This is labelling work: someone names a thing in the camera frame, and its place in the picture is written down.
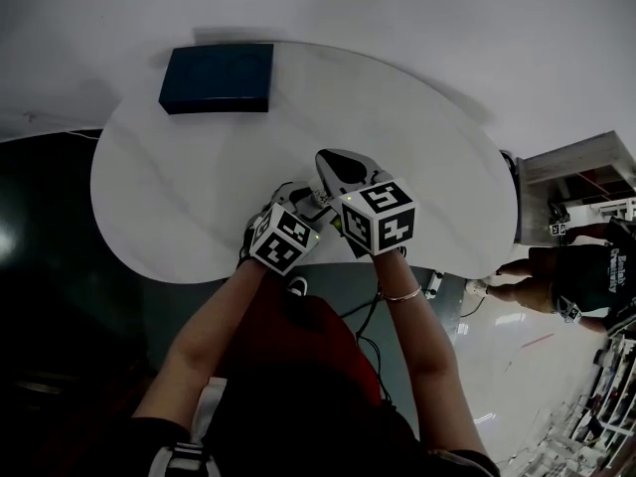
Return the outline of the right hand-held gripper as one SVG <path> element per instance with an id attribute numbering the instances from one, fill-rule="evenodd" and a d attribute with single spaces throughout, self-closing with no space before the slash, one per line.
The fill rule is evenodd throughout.
<path id="1" fill-rule="evenodd" d="M 377 256 L 413 239 L 416 198 L 403 178 L 388 178 L 346 193 L 341 178 L 366 178 L 367 156 L 344 149 L 321 149 L 315 156 L 325 192 L 339 196 L 331 206 L 339 216 L 339 232 L 354 256 Z"/>

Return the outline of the person's black shirt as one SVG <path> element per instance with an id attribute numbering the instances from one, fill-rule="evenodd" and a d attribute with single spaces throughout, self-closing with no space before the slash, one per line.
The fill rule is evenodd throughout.
<path id="1" fill-rule="evenodd" d="M 221 477 L 501 477 L 479 452 L 425 447 L 393 408 L 318 369 L 228 380 L 202 442 Z"/>

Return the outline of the person's red skirt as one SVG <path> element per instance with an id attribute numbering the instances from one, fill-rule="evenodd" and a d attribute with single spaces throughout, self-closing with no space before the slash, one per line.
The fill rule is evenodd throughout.
<path id="1" fill-rule="evenodd" d="M 333 372 L 351 382 L 363 399 L 381 404 L 375 370 L 346 323 L 322 298 L 297 296 L 284 279 L 267 274 L 222 357 L 216 375 L 229 379 L 273 367 Z"/>

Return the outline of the person's right forearm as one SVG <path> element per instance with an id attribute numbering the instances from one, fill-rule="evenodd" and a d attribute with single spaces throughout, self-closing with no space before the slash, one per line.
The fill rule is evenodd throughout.
<path id="1" fill-rule="evenodd" d="M 485 454 L 452 344 L 410 266 L 396 249 L 375 256 L 373 264 L 406 363 L 420 441 L 431 449 Z"/>

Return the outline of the white curved table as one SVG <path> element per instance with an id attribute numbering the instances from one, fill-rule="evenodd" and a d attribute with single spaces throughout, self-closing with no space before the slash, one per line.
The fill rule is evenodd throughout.
<path id="1" fill-rule="evenodd" d="M 411 264 L 480 278 L 507 259 L 518 204 L 506 162 L 422 80 L 352 52 L 279 43 L 268 112 L 170 115 L 163 78 L 131 88 L 91 166 L 98 228 L 135 272 L 179 284 L 230 275 L 247 220 L 282 183 L 315 179 L 326 148 L 405 180 L 418 201 Z"/>

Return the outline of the dark green round rug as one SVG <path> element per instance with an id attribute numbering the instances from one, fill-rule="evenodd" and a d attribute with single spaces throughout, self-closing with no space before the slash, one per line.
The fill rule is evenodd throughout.
<path id="1" fill-rule="evenodd" d="M 221 477 L 202 439 L 228 380 L 288 367 L 215 372 L 188 429 L 133 416 L 158 373 L 91 320 L 135 322 L 141 306 L 90 205 L 95 148 L 0 143 L 0 477 Z"/>

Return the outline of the person's left forearm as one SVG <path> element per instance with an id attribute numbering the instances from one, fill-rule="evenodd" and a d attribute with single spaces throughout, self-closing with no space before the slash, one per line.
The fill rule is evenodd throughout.
<path id="1" fill-rule="evenodd" d="M 133 413 L 135 418 L 159 418 L 191 427 L 200 395 L 266 273 L 260 262 L 246 260 L 187 321 Z"/>

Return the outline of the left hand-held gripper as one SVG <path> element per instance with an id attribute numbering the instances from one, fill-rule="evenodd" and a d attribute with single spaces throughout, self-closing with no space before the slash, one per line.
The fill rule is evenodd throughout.
<path id="1" fill-rule="evenodd" d="M 304 181 L 285 182 L 274 192 L 275 196 L 311 194 L 310 185 Z M 272 202 L 256 221 L 249 256 L 280 275 L 287 274 L 320 241 L 319 234 L 305 222 L 318 222 L 331 211 L 331 206 L 325 206 L 312 215 L 298 211 L 298 218 L 283 205 Z"/>

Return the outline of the dark blue flat box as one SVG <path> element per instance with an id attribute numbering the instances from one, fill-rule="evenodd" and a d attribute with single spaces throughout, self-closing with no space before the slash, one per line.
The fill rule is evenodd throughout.
<path id="1" fill-rule="evenodd" d="M 170 115 L 267 113 L 271 44 L 215 44 L 175 49 L 158 102 Z"/>

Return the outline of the white cluttered work desks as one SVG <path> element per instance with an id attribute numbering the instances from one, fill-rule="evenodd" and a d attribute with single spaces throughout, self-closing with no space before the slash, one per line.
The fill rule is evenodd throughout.
<path id="1" fill-rule="evenodd" d="M 592 369 L 591 389 L 576 404 L 569 437 L 605 470 L 636 436 L 636 323 L 607 340 Z"/>

